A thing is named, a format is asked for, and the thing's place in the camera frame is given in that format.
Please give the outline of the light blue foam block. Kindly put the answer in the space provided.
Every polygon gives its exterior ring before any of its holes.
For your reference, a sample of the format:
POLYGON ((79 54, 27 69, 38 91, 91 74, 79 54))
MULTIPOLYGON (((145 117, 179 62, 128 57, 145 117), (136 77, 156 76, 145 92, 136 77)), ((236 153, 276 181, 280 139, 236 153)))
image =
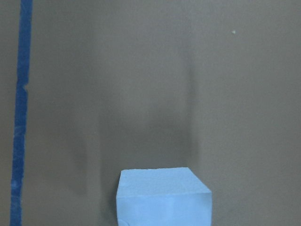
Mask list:
POLYGON ((211 190, 187 167, 121 171, 119 226, 210 226, 212 205, 211 190))

